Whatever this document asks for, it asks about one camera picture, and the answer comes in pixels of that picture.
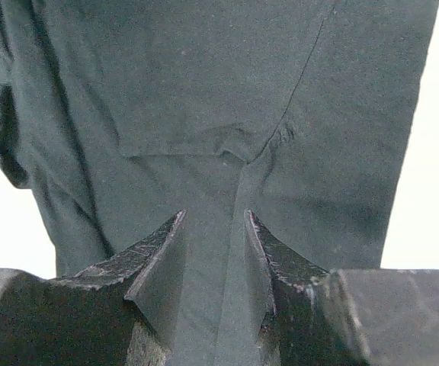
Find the white surface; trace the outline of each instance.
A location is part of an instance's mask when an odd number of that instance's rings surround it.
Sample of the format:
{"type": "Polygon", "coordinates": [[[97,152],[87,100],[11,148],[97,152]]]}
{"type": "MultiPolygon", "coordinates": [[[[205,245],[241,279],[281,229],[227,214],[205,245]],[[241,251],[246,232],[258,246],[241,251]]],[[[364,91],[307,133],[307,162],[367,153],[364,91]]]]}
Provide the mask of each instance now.
{"type": "MultiPolygon", "coordinates": [[[[0,267],[55,277],[55,252],[33,196],[0,172],[0,267]]],[[[391,216],[384,268],[439,268],[439,12],[391,216]]]]}

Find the cloth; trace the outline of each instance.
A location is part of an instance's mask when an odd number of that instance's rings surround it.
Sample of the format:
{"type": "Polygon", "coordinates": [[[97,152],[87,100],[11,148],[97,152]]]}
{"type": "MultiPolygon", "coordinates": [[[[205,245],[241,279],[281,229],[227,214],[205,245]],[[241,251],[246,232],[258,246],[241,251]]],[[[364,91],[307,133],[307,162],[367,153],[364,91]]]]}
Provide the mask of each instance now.
{"type": "Polygon", "coordinates": [[[438,1],[0,1],[0,168],[58,275],[188,209],[169,366],[254,365],[245,209],[380,265],[438,1]]]}

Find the dark gray cloth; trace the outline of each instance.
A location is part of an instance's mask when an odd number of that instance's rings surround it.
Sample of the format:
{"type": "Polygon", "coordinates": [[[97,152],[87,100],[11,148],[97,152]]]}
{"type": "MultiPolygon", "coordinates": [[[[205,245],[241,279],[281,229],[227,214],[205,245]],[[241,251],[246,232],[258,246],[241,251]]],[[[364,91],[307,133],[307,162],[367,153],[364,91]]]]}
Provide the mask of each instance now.
{"type": "Polygon", "coordinates": [[[380,265],[437,1],[0,1],[0,167],[70,275],[188,209],[171,366],[254,365],[243,211],[380,265]]]}

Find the garment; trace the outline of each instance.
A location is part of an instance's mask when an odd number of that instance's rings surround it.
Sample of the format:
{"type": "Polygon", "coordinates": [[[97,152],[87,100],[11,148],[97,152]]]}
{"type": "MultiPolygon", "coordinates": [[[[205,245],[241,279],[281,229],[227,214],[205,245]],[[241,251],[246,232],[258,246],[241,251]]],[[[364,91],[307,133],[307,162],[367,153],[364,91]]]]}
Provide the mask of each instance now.
{"type": "Polygon", "coordinates": [[[168,365],[254,365],[243,212],[380,265],[437,1],[0,1],[0,168],[58,275],[188,209],[168,365]]]}

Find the dark green fabric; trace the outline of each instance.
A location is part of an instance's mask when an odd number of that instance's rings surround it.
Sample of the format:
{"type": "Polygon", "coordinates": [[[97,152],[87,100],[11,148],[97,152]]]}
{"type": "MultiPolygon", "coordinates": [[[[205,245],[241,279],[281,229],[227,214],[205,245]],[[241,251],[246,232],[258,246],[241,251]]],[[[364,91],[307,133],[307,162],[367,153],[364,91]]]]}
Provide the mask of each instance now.
{"type": "Polygon", "coordinates": [[[380,265],[436,1],[0,2],[0,167],[59,275],[188,209],[174,354],[254,365],[253,210],[325,268],[380,265]]]}

